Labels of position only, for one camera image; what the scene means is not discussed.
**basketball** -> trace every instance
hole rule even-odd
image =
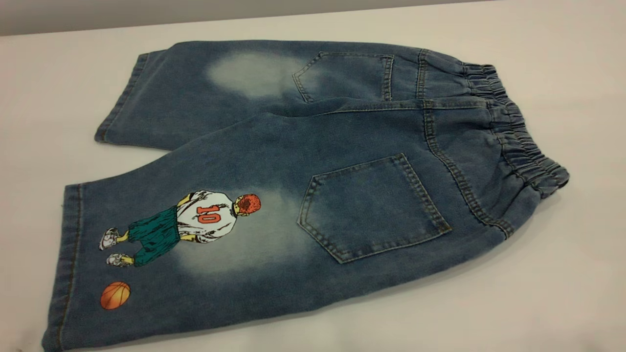
[[[130,296],[130,286],[121,281],[116,281],[105,288],[100,297],[100,304],[104,309],[115,309],[126,302]]]

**jeans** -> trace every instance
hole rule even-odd
[[[419,279],[503,242],[569,177],[493,66],[386,44],[142,54],[95,139],[172,152],[66,187],[46,351]]]

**red hair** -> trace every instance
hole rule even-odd
[[[243,214],[252,214],[255,211],[261,209],[261,200],[256,194],[246,194],[241,196],[239,202],[237,202],[239,212]]]

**cartoon figure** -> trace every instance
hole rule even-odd
[[[112,266],[144,266],[170,251],[180,240],[213,242],[228,234],[239,216],[248,216],[261,208],[259,197],[242,195],[235,202],[223,193],[199,190],[188,194],[178,205],[128,226],[123,236],[118,229],[108,229],[100,240],[100,250],[121,242],[140,241],[134,256],[114,253],[106,263]]]

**white jersey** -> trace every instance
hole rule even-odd
[[[228,234],[237,217],[233,201],[223,193],[199,190],[176,211],[180,236],[196,235],[200,243],[213,242]]]

